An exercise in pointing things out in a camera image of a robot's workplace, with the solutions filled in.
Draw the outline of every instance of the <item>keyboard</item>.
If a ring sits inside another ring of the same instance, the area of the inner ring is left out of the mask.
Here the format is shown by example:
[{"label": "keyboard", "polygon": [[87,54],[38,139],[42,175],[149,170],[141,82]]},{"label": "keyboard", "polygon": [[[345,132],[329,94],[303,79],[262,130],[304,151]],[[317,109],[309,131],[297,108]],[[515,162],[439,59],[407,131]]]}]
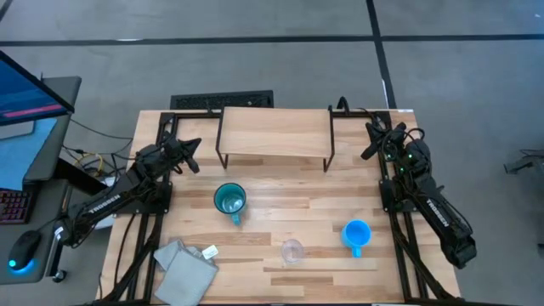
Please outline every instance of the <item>keyboard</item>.
[{"label": "keyboard", "polygon": [[36,204],[37,187],[23,191],[0,189],[0,224],[27,224]]},{"label": "keyboard", "polygon": [[181,94],[170,98],[171,110],[221,110],[224,106],[274,107],[272,90]]}]

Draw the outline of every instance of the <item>mug handle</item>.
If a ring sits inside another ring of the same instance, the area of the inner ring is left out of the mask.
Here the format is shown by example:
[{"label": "mug handle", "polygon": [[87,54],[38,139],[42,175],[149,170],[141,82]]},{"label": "mug handle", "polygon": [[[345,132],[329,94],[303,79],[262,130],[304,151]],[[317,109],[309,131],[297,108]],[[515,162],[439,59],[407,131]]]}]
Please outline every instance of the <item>mug handle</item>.
[{"label": "mug handle", "polygon": [[351,254],[353,255],[353,257],[355,258],[360,258],[360,247],[354,247],[351,249]]},{"label": "mug handle", "polygon": [[232,222],[234,222],[235,225],[240,225],[241,224],[240,216],[237,213],[232,214],[230,216],[232,217]]}]

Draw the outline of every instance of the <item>monitor screen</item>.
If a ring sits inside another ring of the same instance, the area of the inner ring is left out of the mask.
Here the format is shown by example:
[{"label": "monitor screen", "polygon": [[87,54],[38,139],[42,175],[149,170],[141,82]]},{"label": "monitor screen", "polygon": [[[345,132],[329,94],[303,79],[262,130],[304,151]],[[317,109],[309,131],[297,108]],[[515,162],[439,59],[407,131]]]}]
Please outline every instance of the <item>monitor screen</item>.
[{"label": "monitor screen", "polygon": [[12,60],[1,58],[0,126],[66,114],[68,110],[64,101],[59,102],[60,97],[21,70]]}]

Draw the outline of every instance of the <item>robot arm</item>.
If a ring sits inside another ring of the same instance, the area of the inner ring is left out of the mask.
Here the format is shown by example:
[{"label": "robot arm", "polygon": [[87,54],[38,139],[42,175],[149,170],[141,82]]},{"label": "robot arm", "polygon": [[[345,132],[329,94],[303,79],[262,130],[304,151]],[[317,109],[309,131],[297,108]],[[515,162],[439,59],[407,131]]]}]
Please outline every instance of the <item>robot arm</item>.
[{"label": "robot arm", "polygon": [[193,173],[200,171],[193,159],[201,139],[181,141],[165,133],[159,146],[150,144],[136,153],[133,165],[111,187],[88,201],[71,207],[54,225],[59,243],[77,247],[103,218],[126,205],[140,201],[153,204],[161,199],[163,183],[157,180],[169,171],[182,173],[179,165],[187,162]]},{"label": "robot arm", "polygon": [[476,257],[472,229],[460,218],[456,209],[441,195],[431,174],[431,153],[422,139],[412,139],[404,145],[406,125],[400,123],[392,130],[383,130],[375,122],[367,123],[371,145],[361,157],[365,160],[381,151],[386,161],[393,162],[395,176],[382,184],[382,198],[396,206],[413,206],[440,238],[446,259],[462,269]]}]

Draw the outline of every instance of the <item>gray floor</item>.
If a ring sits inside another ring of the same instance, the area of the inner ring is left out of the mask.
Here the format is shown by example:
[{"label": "gray floor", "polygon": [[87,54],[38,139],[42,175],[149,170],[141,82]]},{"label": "gray floor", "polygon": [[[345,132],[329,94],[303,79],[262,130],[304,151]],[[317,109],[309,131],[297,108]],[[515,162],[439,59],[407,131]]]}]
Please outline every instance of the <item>gray floor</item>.
[{"label": "gray floor", "polygon": [[[376,0],[383,35],[544,33],[538,0]],[[365,2],[235,0],[14,0],[0,40],[370,34]],[[457,271],[462,295],[540,305],[544,259],[542,179],[507,176],[518,149],[544,147],[544,42],[388,42],[399,108],[427,131],[433,173],[470,220],[479,255]],[[3,48],[33,72],[79,75],[75,118],[131,135],[142,109],[166,109],[171,94],[273,89],[277,107],[385,107],[371,42],[204,46]],[[72,125],[66,145],[111,151],[122,142]],[[1,305],[67,305],[94,297],[108,231],[67,252],[70,279],[1,286]]]}]

